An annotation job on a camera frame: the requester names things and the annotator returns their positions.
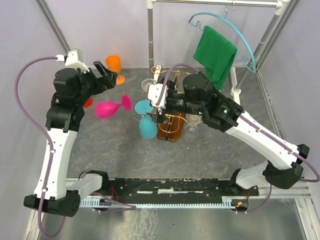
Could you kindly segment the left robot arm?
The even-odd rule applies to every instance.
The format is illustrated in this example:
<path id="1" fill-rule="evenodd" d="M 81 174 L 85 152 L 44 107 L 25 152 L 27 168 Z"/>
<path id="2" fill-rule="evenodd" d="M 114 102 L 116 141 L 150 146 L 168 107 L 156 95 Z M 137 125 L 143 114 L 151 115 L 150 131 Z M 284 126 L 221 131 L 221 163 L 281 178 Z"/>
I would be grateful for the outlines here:
<path id="1" fill-rule="evenodd" d="M 90 170 L 84 178 L 67 185 L 71 150 L 85 115 L 84 105 L 91 96 L 116 85 L 115 72 L 108 70 L 99 60 L 93 64 L 100 77 L 96 77 L 91 69 L 81 72 L 79 67 L 66 67 L 55 73 L 55 93 L 46 114 L 44 131 L 50 138 L 38 184 L 33 194 L 25 196 L 23 201 L 27 208 L 73 217 L 87 196 L 93 192 L 106 195 L 110 191 L 107 172 L 99 170 Z"/>

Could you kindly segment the orange wine glass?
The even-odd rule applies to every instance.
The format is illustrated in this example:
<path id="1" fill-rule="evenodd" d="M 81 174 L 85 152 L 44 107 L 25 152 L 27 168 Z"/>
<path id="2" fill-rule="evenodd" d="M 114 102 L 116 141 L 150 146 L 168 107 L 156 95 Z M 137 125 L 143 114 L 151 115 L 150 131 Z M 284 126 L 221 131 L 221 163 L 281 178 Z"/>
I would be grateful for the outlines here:
<path id="1" fill-rule="evenodd" d="M 120 72 L 122 70 L 122 63 L 120 57 L 118 55 L 109 55 L 105 59 L 105 63 L 110 71 L 116 72 L 118 74 L 116 84 L 122 85 L 125 82 L 125 77 L 123 75 L 120 75 Z"/>

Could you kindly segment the red wine glass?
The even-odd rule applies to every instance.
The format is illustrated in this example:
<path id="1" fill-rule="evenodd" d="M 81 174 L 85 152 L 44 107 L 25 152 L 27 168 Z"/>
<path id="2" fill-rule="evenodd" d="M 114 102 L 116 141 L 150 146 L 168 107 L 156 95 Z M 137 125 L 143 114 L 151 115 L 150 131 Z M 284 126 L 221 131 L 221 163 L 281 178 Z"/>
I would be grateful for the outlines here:
<path id="1" fill-rule="evenodd" d="M 90 97 L 87 101 L 86 101 L 86 103 L 84 104 L 84 108 L 89 108 L 89 107 L 91 107 L 92 105 L 93 105 L 93 99 Z"/>

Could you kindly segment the blue wine glass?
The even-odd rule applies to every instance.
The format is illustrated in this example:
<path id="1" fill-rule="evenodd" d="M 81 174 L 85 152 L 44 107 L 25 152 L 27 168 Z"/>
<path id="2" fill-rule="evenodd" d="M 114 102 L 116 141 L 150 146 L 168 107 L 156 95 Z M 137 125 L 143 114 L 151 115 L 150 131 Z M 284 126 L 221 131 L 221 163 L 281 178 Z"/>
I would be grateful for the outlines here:
<path id="1" fill-rule="evenodd" d="M 148 115 L 153 110 L 148 100 L 139 101 L 134 110 L 139 115 L 142 115 L 139 121 L 140 134 L 145 139 L 152 139 L 157 136 L 158 128 L 157 124 L 152 121 L 152 118 Z"/>

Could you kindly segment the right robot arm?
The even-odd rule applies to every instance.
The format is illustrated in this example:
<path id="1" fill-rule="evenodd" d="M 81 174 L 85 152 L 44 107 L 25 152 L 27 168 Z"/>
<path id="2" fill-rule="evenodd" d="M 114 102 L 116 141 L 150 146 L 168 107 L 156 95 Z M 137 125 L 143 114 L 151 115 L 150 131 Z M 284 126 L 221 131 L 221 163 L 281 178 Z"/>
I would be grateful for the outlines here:
<path id="1" fill-rule="evenodd" d="M 266 160 L 256 166 L 234 171 L 229 191 L 236 196 L 256 185 L 272 185 L 289 189 L 302 179 L 302 159 L 309 148 L 294 145 L 263 127 L 242 106 L 224 96 L 202 72 L 191 74 L 182 81 L 183 93 L 174 83 L 152 84 L 147 98 L 156 109 L 151 119 L 163 123 L 169 114 L 183 113 L 200 116 L 208 127 L 233 136 L 263 155 Z"/>

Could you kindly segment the pink wine glass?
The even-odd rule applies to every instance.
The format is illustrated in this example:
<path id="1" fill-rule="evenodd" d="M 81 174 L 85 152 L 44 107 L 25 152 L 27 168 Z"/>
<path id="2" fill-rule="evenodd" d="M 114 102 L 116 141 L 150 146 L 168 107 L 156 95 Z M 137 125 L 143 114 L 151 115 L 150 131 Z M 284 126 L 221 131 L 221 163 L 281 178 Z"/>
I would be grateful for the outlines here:
<path id="1" fill-rule="evenodd" d="M 120 103 L 116 103 L 114 101 L 104 101 L 98 103 L 94 110 L 98 118 L 105 119 L 112 117 L 118 111 L 119 107 L 123 107 L 126 111 L 130 111 L 132 109 L 131 98 L 127 95 L 123 95 Z"/>

